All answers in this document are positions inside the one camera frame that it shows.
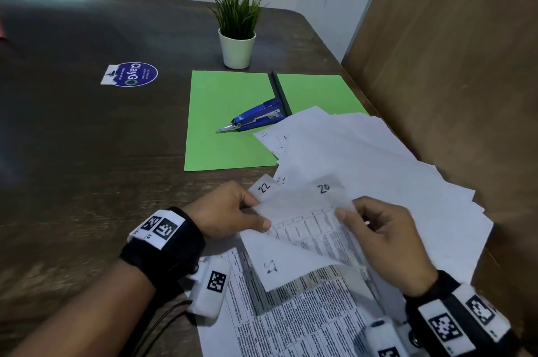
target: wooden partition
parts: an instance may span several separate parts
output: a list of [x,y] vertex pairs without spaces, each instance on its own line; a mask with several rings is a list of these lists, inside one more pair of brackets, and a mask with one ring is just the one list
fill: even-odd
[[477,191],[538,338],[538,0],[372,0],[343,66],[420,160]]

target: blue stapler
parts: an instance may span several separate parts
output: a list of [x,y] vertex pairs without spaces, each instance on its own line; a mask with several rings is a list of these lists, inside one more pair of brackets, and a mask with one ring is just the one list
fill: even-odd
[[282,112],[282,101],[279,98],[273,98],[236,116],[229,125],[218,129],[217,133],[230,130],[241,132],[242,130],[259,128],[260,126],[277,123],[285,117]]

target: wristband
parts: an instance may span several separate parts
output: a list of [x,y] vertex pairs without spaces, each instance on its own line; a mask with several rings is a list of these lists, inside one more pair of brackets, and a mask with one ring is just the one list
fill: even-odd
[[418,343],[434,356],[515,356],[520,343],[508,320],[474,288],[439,271],[420,297],[404,296]]
[[156,289],[196,272],[205,240],[177,207],[157,210],[127,238],[120,258],[140,269]]

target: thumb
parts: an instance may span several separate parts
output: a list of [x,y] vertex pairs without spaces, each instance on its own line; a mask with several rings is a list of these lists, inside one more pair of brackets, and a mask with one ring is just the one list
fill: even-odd
[[346,225],[346,227],[349,228],[351,232],[353,232],[355,237],[357,237],[357,239],[359,240],[359,244],[361,246],[371,240],[379,238],[378,234],[368,228],[368,226],[364,223],[363,218],[356,211],[336,209],[335,217],[338,218],[339,221],[341,221],[344,225]]
[[239,219],[239,231],[243,230],[256,230],[259,232],[269,231],[271,228],[271,222],[262,216],[256,214],[241,213]]

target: green paper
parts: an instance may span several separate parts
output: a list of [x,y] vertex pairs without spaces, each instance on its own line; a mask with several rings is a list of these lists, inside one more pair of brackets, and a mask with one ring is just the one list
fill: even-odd
[[274,98],[267,74],[193,71],[185,171],[275,165],[277,159],[253,133],[215,133],[232,118]]
[[278,74],[292,113],[319,106],[326,113],[368,114],[340,75]]

